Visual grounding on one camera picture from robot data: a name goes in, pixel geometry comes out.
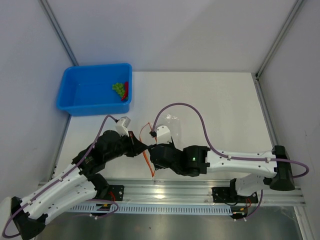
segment white table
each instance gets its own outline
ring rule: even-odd
[[[196,107],[203,116],[212,144],[221,150],[260,152],[271,150],[272,145],[257,97],[251,73],[232,72],[134,72],[130,111],[115,115],[131,119],[129,130],[137,138],[141,128],[155,120],[166,105],[185,102]],[[201,122],[185,106],[174,106],[163,113],[160,123],[171,115],[168,125],[176,147],[207,146]],[[94,140],[105,116],[72,117],[57,162],[55,175],[61,173],[72,159]],[[115,129],[108,120],[104,130]],[[153,143],[142,134],[146,144]],[[100,172],[108,179],[151,180],[151,173],[142,154],[135,158],[119,157],[106,164]],[[245,176],[243,173],[211,173],[199,177],[176,175],[170,169],[156,171],[153,180],[219,180]]]

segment red pepper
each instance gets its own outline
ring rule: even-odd
[[[129,82],[126,81],[124,83],[124,95],[121,98],[121,101],[125,100],[128,97],[128,94],[129,94]]]

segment blue bin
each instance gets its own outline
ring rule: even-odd
[[[129,83],[128,99],[112,89],[113,84]],[[57,108],[72,116],[124,114],[132,99],[132,67],[128,63],[73,66],[64,71]]]

